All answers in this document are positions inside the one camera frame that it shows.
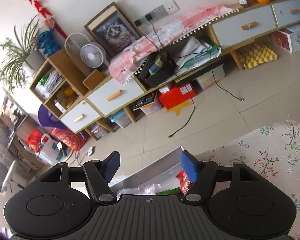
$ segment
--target cat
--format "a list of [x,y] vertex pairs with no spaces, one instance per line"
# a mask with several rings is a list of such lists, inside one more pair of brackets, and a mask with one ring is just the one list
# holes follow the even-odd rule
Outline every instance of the cat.
[[135,37],[123,25],[117,21],[105,30],[105,40],[111,49],[117,54],[136,41]]

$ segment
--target blue plush toy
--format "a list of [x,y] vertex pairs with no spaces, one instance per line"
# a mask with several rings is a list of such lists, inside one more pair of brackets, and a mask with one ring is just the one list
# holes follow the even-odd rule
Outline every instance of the blue plush toy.
[[38,37],[35,39],[38,49],[44,49],[44,54],[51,56],[52,54],[56,53],[57,51],[61,50],[61,46],[56,43],[56,40],[53,38],[53,31],[55,27],[49,25],[49,30],[43,33],[40,33]]

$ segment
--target white drawer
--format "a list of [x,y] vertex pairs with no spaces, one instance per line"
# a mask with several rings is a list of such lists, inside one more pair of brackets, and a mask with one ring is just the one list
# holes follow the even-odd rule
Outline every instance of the white drawer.
[[[257,23],[255,27],[242,29],[241,26],[253,22]],[[234,15],[213,24],[212,27],[223,49],[276,28],[270,6]]]
[[[83,115],[83,118],[77,122],[74,122],[81,115]],[[60,120],[70,130],[72,130],[74,133],[77,133],[79,130],[96,120],[98,117],[100,117],[100,114],[98,114],[98,112],[95,111],[92,106],[87,103],[87,101],[82,100]]]
[[279,27],[300,21],[300,0],[289,0],[272,5]]
[[[121,94],[108,101],[107,98],[114,93],[121,91]],[[88,99],[104,114],[108,115],[114,110],[122,107],[129,101],[135,99],[136,97],[142,95],[144,92],[138,83],[131,79],[125,86],[121,85],[114,78],[110,79],[106,84],[98,88]]]

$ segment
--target cat portrait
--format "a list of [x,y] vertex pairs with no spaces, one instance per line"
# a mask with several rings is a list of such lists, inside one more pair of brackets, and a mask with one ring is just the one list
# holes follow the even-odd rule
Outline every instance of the cat portrait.
[[115,53],[120,53],[136,41],[127,27],[119,21],[115,21],[104,30],[104,39]]
[[104,42],[106,49],[115,56],[138,39],[138,35],[119,15],[107,19],[102,25],[93,30],[93,33]]

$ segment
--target blue trigger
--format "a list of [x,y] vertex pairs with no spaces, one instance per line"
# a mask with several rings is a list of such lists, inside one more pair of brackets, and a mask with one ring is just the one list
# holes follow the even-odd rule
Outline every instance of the blue trigger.
[[190,155],[190,153],[182,151],[180,155],[181,167],[186,172],[190,181],[194,183],[199,177],[199,174],[197,172],[196,163],[193,160],[194,157],[192,155],[188,155]]
[[109,183],[120,167],[120,154],[116,152],[116,154],[114,154],[112,158],[106,158],[105,161],[106,169],[102,176],[105,179],[105,181]]

